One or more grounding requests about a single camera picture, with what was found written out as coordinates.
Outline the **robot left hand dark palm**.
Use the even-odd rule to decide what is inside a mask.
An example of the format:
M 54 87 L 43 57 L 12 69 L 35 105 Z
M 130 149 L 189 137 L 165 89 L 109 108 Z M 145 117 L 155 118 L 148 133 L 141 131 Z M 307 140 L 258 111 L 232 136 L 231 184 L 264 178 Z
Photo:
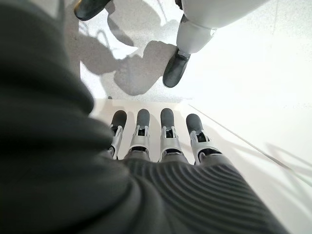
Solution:
M 111 129 L 72 72 L 60 15 L 0 3 L 0 231 L 3 234 L 284 234 L 231 162 L 109 153 Z

